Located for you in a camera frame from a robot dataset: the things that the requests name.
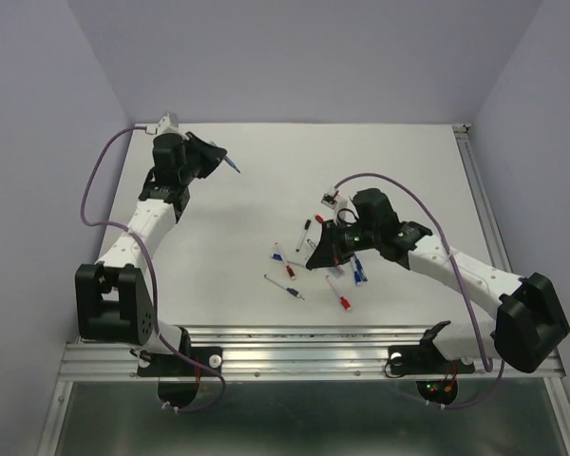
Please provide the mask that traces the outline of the black cap marker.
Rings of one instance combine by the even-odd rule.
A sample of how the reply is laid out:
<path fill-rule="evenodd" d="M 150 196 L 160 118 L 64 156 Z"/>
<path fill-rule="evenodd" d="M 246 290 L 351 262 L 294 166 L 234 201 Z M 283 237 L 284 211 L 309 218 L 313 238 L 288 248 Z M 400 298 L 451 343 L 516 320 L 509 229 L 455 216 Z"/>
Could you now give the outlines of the black cap marker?
<path fill-rule="evenodd" d="M 312 221 L 309 218 L 307 218 L 306 221 L 304 222 L 302 231 L 300 233 L 300 236 L 298 237 L 298 240 L 297 240 L 295 248 L 294 248 L 294 250 L 296 252 L 299 252 L 301 250 L 302 244 L 308 235 L 311 224 L 312 224 Z"/>

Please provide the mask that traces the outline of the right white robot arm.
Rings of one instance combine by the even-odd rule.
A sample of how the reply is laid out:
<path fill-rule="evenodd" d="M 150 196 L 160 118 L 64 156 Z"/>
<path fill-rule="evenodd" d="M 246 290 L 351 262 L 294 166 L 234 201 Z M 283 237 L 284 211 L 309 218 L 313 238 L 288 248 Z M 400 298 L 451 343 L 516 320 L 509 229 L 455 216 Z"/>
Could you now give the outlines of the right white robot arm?
<path fill-rule="evenodd" d="M 437 373 L 449 362 L 478 358 L 501 359 L 517 371 L 532 373 L 570 333 L 555 287 L 545 275 L 514 275 L 448 247 L 422 224 L 400 220 L 376 188 L 355 194 L 352 221 L 343 217 L 348 207 L 338 190 L 329 190 L 322 202 L 333 217 L 322 221 L 307 269 L 339 266 L 358 252 L 374 250 L 459 293 L 490 318 L 472 318 L 467 325 L 448 320 L 435 324 L 417 344 L 400 350 L 397 374 Z"/>

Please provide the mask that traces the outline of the light blue pen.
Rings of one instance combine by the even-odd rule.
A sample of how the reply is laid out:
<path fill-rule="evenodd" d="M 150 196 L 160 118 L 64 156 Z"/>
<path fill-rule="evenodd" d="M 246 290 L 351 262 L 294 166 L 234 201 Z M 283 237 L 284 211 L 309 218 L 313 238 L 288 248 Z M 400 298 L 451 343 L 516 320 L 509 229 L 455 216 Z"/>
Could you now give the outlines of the light blue pen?
<path fill-rule="evenodd" d="M 215 147 L 218 147 L 218 145 L 213 141 L 210 141 L 210 144 L 215 146 Z M 237 173 L 241 174 L 241 171 L 238 168 L 238 166 L 236 165 L 236 163 L 227 154 L 224 156 L 223 161 L 226 162 Z"/>

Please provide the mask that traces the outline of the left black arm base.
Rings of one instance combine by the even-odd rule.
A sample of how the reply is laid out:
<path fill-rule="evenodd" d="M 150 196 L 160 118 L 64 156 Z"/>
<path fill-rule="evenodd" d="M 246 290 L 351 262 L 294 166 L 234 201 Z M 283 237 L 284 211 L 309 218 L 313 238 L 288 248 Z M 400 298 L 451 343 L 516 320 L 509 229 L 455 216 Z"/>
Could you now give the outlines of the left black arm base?
<path fill-rule="evenodd" d="M 201 412 L 215 405 L 225 392 L 221 377 L 223 349 L 193 347 L 191 364 L 174 354 L 130 350 L 137 360 L 137 376 L 157 381 L 161 408 L 176 414 Z"/>

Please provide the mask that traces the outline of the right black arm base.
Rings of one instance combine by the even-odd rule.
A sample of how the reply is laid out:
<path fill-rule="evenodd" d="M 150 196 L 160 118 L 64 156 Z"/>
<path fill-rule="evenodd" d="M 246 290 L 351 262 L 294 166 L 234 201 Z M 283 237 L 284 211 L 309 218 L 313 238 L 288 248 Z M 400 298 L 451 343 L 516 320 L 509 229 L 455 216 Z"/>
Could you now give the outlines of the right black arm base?
<path fill-rule="evenodd" d="M 428 380 L 417 380 L 420 397 L 429 404 L 446 408 L 457 398 L 458 377 L 474 373 L 473 363 L 462 360 L 446 360 L 436 349 L 421 345 L 403 345 L 389 349 L 389 357 L 383 368 L 388 379 L 402 379 L 407 376 L 428 376 Z"/>

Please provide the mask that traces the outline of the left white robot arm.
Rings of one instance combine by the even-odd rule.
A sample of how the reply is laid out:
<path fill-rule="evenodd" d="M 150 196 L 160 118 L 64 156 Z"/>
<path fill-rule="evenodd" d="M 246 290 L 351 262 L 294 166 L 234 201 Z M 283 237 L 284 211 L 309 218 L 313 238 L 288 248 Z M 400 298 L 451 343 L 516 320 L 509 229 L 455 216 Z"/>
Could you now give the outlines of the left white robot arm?
<path fill-rule="evenodd" d="M 208 178 L 227 157 L 225 149 L 191 132 L 167 132 L 152 143 L 148 171 L 128 223 L 104 221 L 120 230 L 115 243 L 75 273 L 79 334 L 83 339 L 123 343 L 160 355 L 170 373 L 192 363 L 186 329 L 158 318 L 158 280 L 152 257 L 176 227 L 190 200 L 190 185 Z"/>

